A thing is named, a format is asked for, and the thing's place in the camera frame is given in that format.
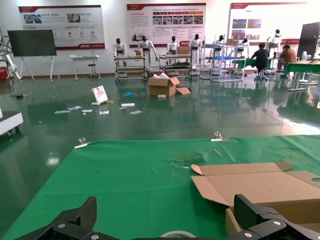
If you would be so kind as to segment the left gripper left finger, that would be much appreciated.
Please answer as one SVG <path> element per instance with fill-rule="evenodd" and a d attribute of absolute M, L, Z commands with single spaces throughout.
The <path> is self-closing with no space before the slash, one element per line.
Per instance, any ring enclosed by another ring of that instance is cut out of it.
<path fill-rule="evenodd" d="M 18 237 L 19 240 L 97 240 L 97 198 L 90 196 L 82 206 L 62 211 L 48 225 Z"/>

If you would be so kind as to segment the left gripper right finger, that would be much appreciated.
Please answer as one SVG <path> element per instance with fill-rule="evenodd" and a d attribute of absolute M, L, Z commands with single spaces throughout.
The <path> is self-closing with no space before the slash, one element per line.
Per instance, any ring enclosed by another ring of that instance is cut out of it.
<path fill-rule="evenodd" d="M 242 230 L 227 240 L 318 240 L 320 234 L 292 223 L 275 209 L 249 201 L 244 195 L 234 196 L 235 220 Z"/>

